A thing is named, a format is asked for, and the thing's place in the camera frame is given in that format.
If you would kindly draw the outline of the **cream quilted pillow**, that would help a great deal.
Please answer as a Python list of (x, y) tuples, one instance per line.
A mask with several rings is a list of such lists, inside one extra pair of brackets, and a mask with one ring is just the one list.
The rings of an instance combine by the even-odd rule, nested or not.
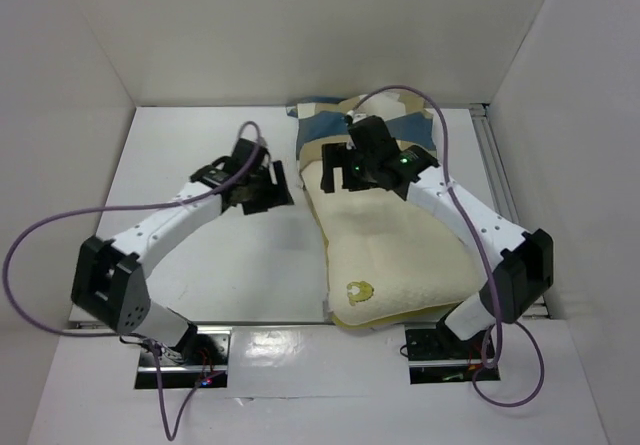
[(301, 172), (324, 240), (327, 307), (343, 328), (368, 328), (455, 306), (479, 291), (478, 258), (444, 224), (392, 192), (327, 194), (322, 164)]

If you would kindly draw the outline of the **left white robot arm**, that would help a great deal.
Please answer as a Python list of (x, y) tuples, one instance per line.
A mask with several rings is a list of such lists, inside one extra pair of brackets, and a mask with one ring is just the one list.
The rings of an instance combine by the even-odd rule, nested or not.
[(282, 162), (258, 163), (234, 181), (240, 169), (221, 157), (197, 170), (169, 207), (110, 239), (88, 238), (79, 250), (73, 304), (118, 335), (149, 339), (171, 361), (189, 361), (204, 339), (193, 322), (151, 298), (147, 280), (172, 250), (227, 209), (241, 206), (250, 215), (292, 204)]

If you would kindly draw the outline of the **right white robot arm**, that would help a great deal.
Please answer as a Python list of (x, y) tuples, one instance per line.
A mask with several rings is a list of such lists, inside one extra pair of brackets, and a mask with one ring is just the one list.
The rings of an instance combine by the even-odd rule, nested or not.
[(362, 152), (346, 143), (322, 147), (321, 188), (335, 190), (334, 172), (349, 191), (380, 188), (428, 212), (478, 253), (487, 281), (439, 320), (440, 343), (450, 348), (497, 323), (516, 322), (554, 282), (554, 243), (501, 217), (453, 180), (418, 145)]

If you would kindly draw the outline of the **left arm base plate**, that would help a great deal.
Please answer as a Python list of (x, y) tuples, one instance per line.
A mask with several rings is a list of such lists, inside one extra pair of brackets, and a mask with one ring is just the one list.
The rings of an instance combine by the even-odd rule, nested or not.
[(186, 357), (161, 344), (148, 343), (136, 335), (120, 336), (119, 341), (139, 350), (134, 388), (156, 390), (157, 372), (164, 389), (226, 388), (231, 345), (230, 328), (201, 326), (195, 344)]

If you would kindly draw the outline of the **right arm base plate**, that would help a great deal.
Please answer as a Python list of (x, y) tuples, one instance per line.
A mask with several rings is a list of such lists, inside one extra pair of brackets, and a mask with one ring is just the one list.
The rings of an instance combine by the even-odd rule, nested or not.
[(478, 381), (500, 380), (498, 369), (482, 365), (483, 332), (466, 342), (442, 338), (435, 327), (409, 327), (404, 333), (399, 353), (408, 361), (412, 385), (471, 382), (475, 373)]

